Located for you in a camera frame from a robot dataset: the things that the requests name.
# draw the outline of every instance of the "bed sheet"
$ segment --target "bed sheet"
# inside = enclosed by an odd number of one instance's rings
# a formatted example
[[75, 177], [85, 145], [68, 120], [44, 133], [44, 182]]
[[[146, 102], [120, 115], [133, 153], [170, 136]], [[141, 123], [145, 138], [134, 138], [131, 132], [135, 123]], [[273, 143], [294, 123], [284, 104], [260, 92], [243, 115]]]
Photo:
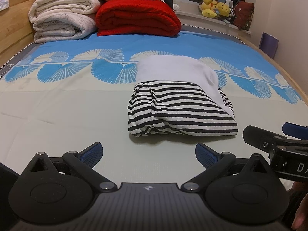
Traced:
[[[238, 135], [129, 135], [127, 104], [136, 63], [152, 54], [210, 62], [233, 104]], [[0, 80], [0, 112], [0, 162], [16, 172], [21, 173], [36, 152], [61, 156], [101, 142], [104, 156], [94, 169], [118, 185], [181, 185], [204, 170], [195, 158], [196, 143], [248, 158], [262, 152], [244, 143], [247, 125], [282, 134], [284, 122], [305, 125], [308, 116], [296, 91], [258, 52], [228, 39], [188, 32], [172, 38], [93, 34], [42, 44]]]

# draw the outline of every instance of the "red cushion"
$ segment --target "red cushion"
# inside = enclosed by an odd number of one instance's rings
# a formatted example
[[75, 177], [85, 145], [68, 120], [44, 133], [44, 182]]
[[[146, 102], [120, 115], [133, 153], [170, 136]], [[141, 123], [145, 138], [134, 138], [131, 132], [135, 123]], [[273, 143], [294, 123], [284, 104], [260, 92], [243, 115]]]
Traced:
[[235, 20], [233, 24], [239, 30], [245, 30], [252, 20], [254, 15], [254, 3], [240, 1], [235, 7]]
[[174, 36], [181, 22], [160, 0], [111, 0], [103, 4], [95, 18], [98, 36], [142, 33]]

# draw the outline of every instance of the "folded red quilt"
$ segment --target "folded red quilt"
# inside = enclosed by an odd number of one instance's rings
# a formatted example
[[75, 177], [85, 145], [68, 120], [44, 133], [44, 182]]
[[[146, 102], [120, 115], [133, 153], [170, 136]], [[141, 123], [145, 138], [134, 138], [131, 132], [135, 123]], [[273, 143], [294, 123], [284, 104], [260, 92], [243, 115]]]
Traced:
[[98, 36], [141, 33], [174, 36], [181, 22], [160, 0], [111, 0], [103, 4], [95, 18]]

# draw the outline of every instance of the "wooden bed frame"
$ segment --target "wooden bed frame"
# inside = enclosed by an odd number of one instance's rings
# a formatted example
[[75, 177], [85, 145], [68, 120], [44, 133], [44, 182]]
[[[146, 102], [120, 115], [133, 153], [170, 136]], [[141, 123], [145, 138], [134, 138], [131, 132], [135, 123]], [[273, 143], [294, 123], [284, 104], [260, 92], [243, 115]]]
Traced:
[[[34, 30], [28, 18], [28, 12], [35, 0], [9, 0], [10, 7], [0, 11], [0, 66], [8, 61], [17, 52], [33, 42]], [[240, 39], [248, 46], [259, 52], [271, 63], [286, 79], [286, 81], [299, 93], [306, 105], [308, 96], [292, 77], [273, 59], [261, 51], [247, 39]]]

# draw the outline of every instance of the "dark red pillow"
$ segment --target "dark red pillow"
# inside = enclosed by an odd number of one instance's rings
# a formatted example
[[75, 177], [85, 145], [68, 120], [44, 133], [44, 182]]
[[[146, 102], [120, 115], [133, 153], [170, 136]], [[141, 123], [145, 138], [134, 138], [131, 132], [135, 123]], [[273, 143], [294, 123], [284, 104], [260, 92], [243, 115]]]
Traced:
[[254, 3], [240, 1], [235, 7], [235, 20], [233, 24], [238, 30], [245, 30], [254, 15]]

